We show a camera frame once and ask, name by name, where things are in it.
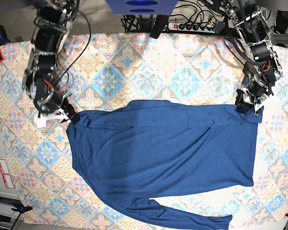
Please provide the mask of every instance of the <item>table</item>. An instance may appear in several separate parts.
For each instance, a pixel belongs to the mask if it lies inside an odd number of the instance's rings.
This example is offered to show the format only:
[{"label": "table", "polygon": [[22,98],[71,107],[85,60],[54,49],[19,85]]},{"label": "table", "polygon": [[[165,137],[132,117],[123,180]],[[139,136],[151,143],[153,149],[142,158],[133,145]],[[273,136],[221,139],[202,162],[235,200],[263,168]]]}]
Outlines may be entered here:
[{"label": "table", "polygon": [[[68,37],[64,65],[82,51],[87,35]],[[0,125],[25,222],[99,230],[162,229],[111,209],[72,169],[67,124],[37,129],[36,113],[21,87],[31,44],[1,46]],[[231,228],[280,221],[288,212],[288,49],[275,46],[284,77],[273,87],[258,127],[254,186],[163,197],[159,203],[204,216],[232,214]],[[94,34],[70,70],[68,91],[76,111],[125,107],[131,100],[169,100],[189,105],[234,104],[242,65],[217,37],[162,34]]]}]

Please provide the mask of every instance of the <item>blue shirt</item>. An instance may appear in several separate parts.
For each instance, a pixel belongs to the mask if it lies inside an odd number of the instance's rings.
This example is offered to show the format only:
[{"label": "blue shirt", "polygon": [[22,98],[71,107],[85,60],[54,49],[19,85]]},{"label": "blue shirt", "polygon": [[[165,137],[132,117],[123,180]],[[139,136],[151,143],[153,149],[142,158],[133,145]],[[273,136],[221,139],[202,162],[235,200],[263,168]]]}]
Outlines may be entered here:
[{"label": "blue shirt", "polygon": [[151,197],[253,186],[257,126],[235,105],[132,101],[113,112],[80,112],[69,125],[72,166],[96,195],[134,219],[177,229],[228,229],[232,216],[203,217]]}]

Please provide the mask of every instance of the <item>patterned tablecloth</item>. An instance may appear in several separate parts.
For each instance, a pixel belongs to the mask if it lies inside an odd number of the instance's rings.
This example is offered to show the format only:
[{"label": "patterned tablecloth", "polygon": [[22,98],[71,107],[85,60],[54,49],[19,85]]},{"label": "patterned tablecloth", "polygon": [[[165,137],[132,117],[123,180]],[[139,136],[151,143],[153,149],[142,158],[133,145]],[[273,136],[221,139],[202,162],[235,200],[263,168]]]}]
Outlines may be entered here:
[{"label": "patterned tablecloth", "polygon": [[[60,57],[71,63],[88,36],[70,36]],[[31,44],[1,47],[0,124],[10,173],[26,223],[84,229],[161,229],[109,208],[72,169],[66,124],[37,129],[33,102],[21,82]],[[159,198],[163,205],[204,216],[233,215],[231,228],[280,221],[288,212],[288,49],[275,47],[284,77],[273,88],[258,127],[254,187]],[[242,65],[215,37],[162,34],[96,34],[70,71],[69,97],[77,111],[124,107],[131,100],[182,104],[234,104]]]}]

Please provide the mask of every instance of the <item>power strip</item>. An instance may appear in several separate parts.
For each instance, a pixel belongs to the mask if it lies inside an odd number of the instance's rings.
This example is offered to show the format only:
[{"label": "power strip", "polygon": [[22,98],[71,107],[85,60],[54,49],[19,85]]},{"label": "power strip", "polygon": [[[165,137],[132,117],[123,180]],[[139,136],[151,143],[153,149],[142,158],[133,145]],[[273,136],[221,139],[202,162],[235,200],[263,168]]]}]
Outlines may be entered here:
[{"label": "power strip", "polygon": [[171,30],[171,31],[197,32],[197,33],[204,33],[204,34],[216,34],[216,33],[212,30],[212,28],[211,28],[210,25],[207,26],[208,28],[210,28],[210,30],[207,29],[207,27],[204,28],[204,29],[198,28],[197,30],[194,30],[193,28],[191,28],[190,30],[188,30],[188,29],[186,29],[186,27],[184,27],[184,29],[181,29],[181,28],[180,28],[181,25],[183,25],[183,24],[185,25],[185,23],[168,23],[168,30]]}]

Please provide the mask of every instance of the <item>shirt sleeve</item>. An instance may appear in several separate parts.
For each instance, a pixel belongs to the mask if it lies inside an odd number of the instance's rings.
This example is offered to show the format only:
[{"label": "shirt sleeve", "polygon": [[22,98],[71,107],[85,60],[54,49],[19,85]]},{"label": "shirt sleeve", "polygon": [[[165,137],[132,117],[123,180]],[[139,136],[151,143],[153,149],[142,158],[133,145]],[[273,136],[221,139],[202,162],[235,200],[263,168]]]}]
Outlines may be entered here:
[{"label": "shirt sleeve", "polygon": [[106,203],[131,218],[149,224],[175,229],[217,230],[228,229],[232,216],[221,218],[204,217],[194,213],[165,207],[155,200],[131,197],[129,195],[110,195]]}]

